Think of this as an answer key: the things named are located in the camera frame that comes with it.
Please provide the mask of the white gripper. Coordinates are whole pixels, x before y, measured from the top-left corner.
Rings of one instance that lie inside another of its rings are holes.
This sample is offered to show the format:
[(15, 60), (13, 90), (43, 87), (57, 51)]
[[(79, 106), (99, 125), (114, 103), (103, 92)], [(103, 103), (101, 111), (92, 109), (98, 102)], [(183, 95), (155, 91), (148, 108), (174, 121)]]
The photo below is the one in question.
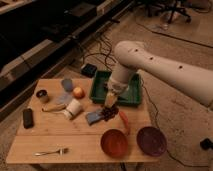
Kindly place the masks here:
[(118, 96), (126, 91), (128, 85), (115, 80), (109, 80), (107, 83), (108, 90), (112, 93), (108, 93), (105, 99), (104, 106), (111, 108), (117, 101)]

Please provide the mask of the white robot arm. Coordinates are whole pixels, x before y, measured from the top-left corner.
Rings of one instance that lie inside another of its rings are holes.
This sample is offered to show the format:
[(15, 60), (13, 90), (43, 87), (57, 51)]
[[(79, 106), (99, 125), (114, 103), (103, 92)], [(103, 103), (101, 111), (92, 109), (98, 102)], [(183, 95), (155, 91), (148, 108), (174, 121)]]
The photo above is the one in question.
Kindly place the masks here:
[(108, 81), (105, 106), (112, 107), (142, 69), (213, 110), (213, 71), (148, 52), (142, 42), (121, 41), (114, 49), (117, 63)]

